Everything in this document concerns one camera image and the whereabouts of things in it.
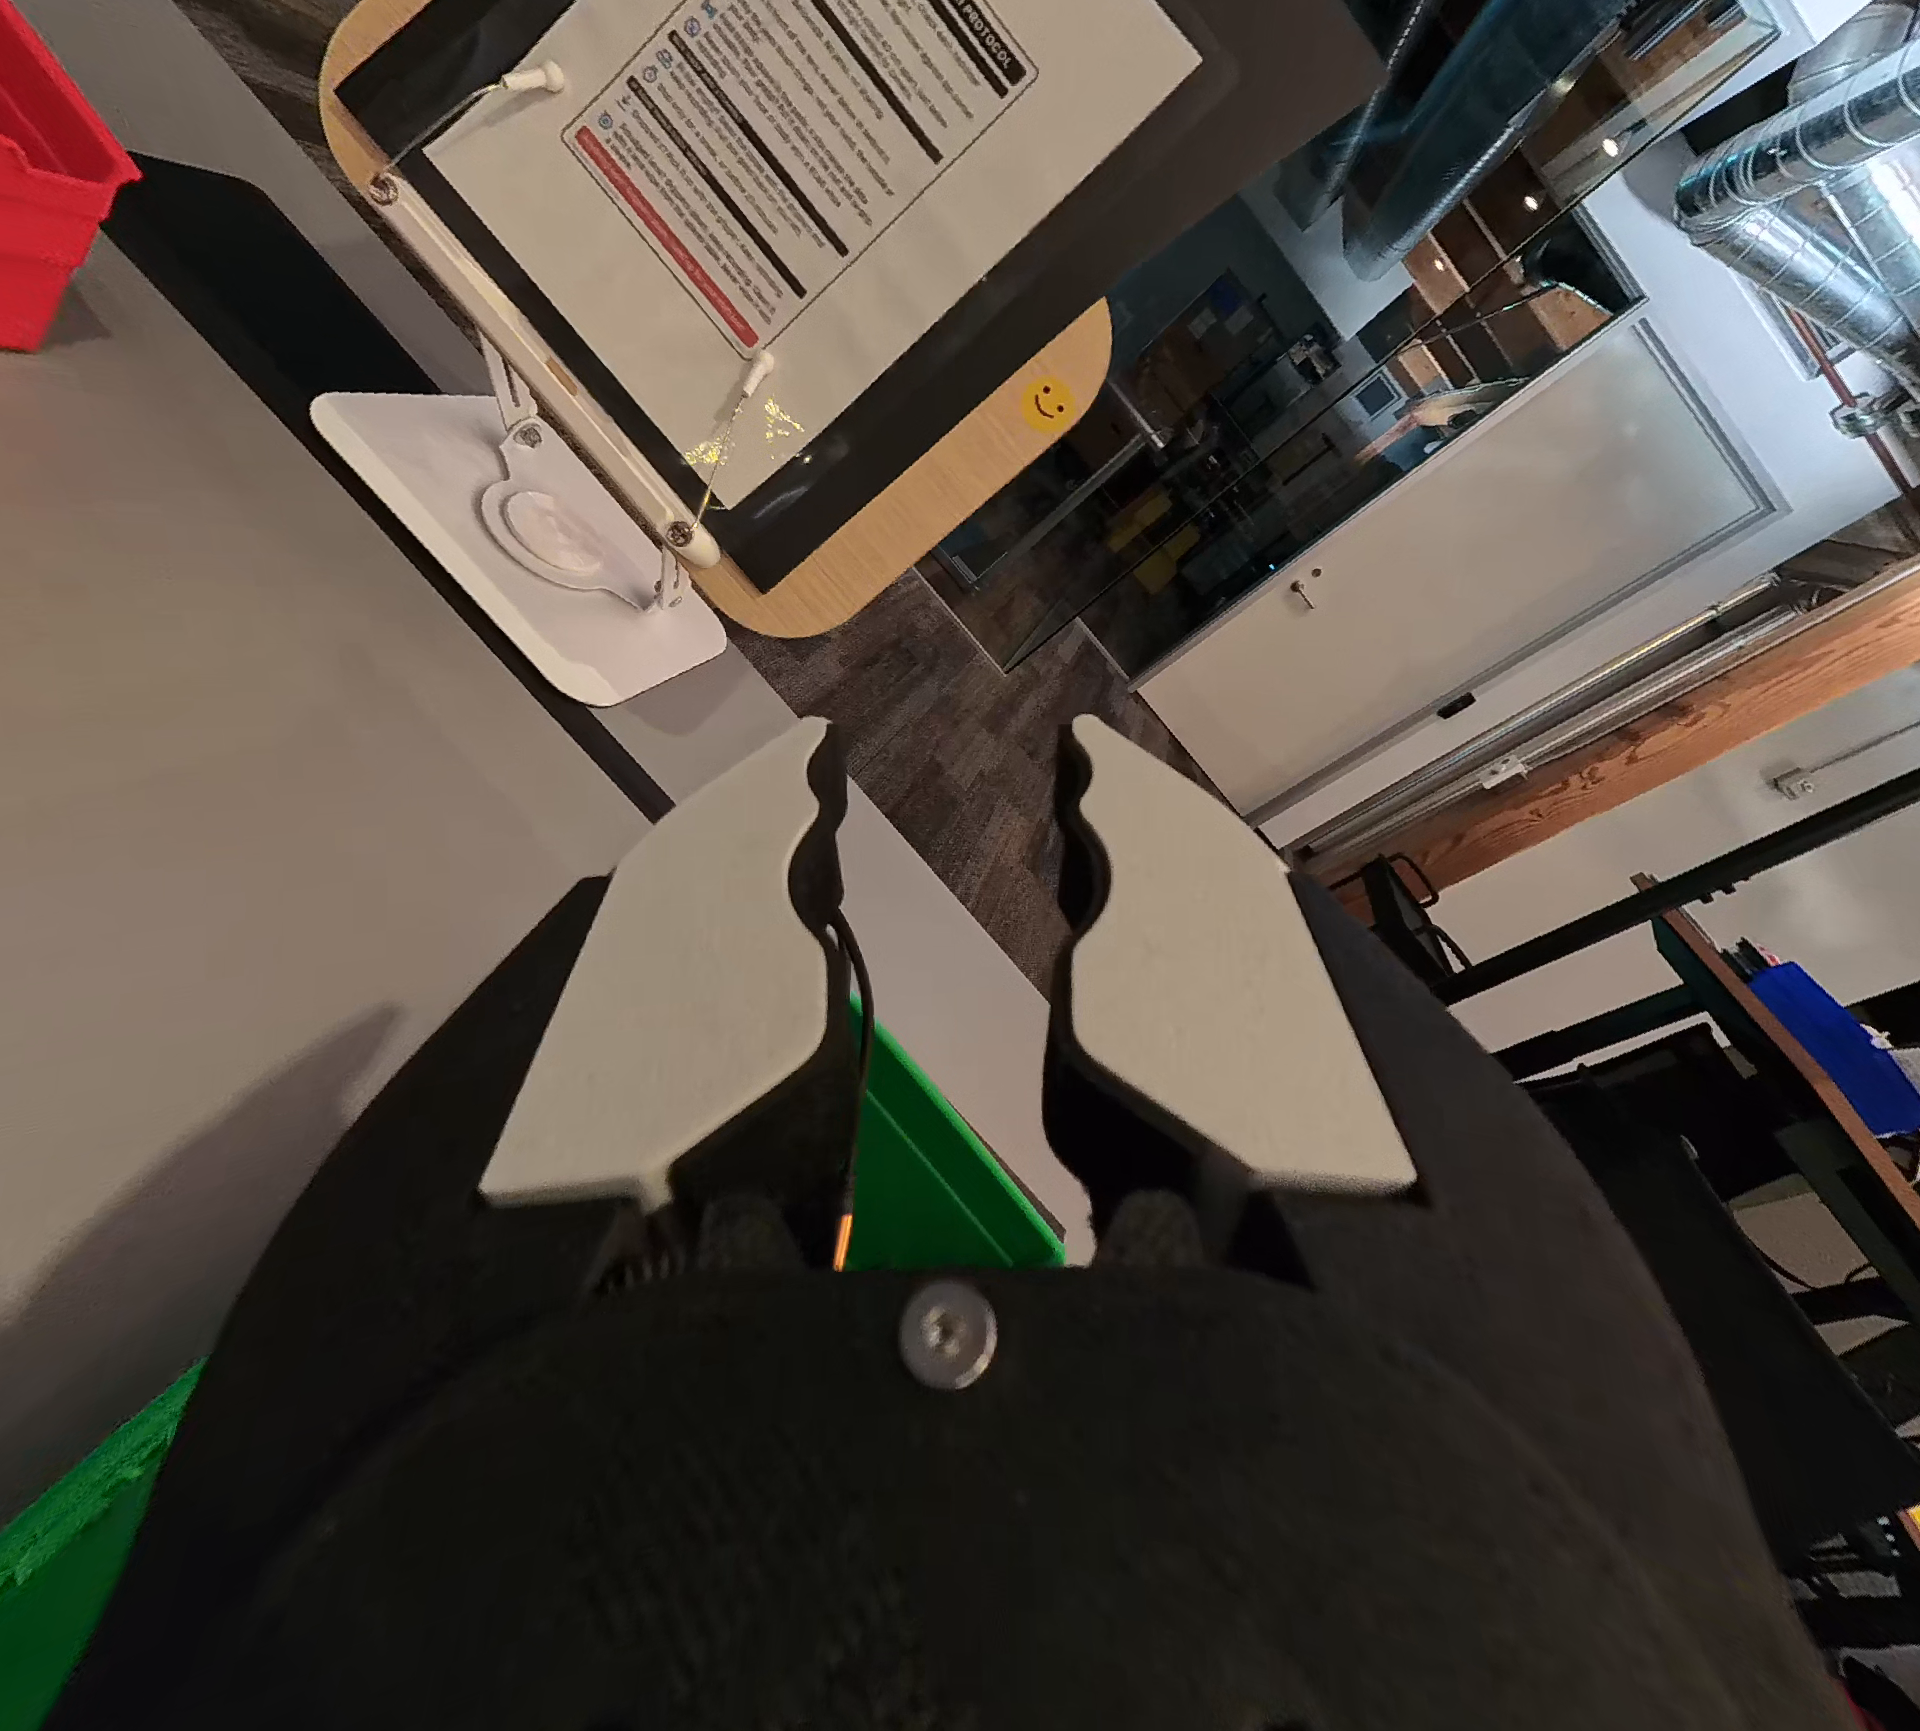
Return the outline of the spiral silver duct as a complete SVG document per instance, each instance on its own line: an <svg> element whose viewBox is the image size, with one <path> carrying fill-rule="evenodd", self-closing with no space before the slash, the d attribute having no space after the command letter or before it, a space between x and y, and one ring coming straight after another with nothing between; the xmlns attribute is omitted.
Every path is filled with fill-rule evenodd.
<svg viewBox="0 0 1920 1731"><path fill-rule="evenodd" d="M1796 55L1789 106L1681 176L1685 240L1872 357L1916 409L1916 5L1868 3Z"/></svg>

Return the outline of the instruction sheet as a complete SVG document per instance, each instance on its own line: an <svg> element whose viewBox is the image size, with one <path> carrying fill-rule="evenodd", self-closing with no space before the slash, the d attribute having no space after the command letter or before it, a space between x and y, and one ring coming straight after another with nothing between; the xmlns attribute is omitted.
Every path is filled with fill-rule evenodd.
<svg viewBox="0 0 1920 1731"><path fill-rule="evenodd" d="M322 100L628 512L775 589L1376 76L1341 0L364 0Z"/></svg>

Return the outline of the blue plastic bin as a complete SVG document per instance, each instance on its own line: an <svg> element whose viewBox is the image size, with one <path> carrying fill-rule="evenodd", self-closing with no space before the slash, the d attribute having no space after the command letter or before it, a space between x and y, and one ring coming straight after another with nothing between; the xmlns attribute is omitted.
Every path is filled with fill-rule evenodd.
<svg viewBox="0 0 1920 1731"><path fill-rule="evenodd" d="M1916 1076L1852 1008L1796 964L1764 964L1748 986L1880 1140L1916 1138Z"/></svg>

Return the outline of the white monitor stand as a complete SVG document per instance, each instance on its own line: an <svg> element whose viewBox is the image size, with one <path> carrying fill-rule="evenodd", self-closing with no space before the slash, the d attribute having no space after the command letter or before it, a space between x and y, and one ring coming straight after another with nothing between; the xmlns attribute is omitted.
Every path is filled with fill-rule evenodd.
<svg viewBox="0 0 1920 1731"><path fill-rule="evenodd" d="M698 501L734 420L771 371L698 311L673 246L673 141L542 41L429 131L376 131L330 52L330 131L360 186L476 331L481 394L330 390L322 443L410 529L538 673L616 706L728 646L698 571L723 550Z"/></svg>

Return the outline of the green plastic bin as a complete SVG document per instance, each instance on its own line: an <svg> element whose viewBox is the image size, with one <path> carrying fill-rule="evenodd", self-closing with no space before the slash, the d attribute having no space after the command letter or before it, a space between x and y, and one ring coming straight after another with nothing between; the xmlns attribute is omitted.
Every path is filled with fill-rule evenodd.
<svg viewBox="0 0 1920 1731"><path fill-rule="evenodd" d="M878 1022L855 1154L849 1269L1062 1266L1069 1247L1038 1202ZM31 1585L75 1539L151 1486L203 1364L113 1427L4 1528L4 1596Z"/></svg>

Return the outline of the red plastic bin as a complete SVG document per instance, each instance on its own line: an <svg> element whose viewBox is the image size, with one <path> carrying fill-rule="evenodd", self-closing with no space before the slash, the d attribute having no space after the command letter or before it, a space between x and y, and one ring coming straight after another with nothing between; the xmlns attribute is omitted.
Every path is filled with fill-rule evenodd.
<svg viewBox="0 0 1920 1731"><path fill-rule="evenodd" d="M140 164L4 0L4 350L39 350Z"/></svg>

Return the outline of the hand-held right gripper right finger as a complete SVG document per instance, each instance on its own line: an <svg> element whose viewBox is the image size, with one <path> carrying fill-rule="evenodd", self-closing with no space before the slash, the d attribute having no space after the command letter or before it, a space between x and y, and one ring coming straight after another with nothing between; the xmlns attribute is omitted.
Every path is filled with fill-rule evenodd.
<svg viewBox="0 0 1920 1731"><path fill-rule="evenodd" d="M1403 1199L1411 1150L1280 857L1094 713L1062 731L1069 941L1043 1127L1098 1242L1144 1194L1203 1253L1285 1253L1283 1198Z"/></svg>

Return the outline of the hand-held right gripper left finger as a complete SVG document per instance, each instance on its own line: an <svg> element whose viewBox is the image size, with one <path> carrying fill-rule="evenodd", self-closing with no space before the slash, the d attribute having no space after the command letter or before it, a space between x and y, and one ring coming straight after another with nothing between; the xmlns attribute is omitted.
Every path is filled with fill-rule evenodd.
<svg viewBox="0 0 1920 1731"><path fill-rule="evenodd" d="M611 873L476 1191L698 1225L771 1199L808 1262L849 1216L865 1090L840 825L848 750L803 717Z"/></svg>

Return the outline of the white door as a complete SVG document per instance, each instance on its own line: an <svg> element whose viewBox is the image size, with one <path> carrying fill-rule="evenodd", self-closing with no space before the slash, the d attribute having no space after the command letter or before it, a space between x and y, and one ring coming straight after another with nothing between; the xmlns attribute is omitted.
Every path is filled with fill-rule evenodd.
<svg viewBox="0 0 1920 1731"><path fill-rule="evenodd" d="M1240 811L1293 800L1774 513L1616 319L1136 681Z"/></svg>

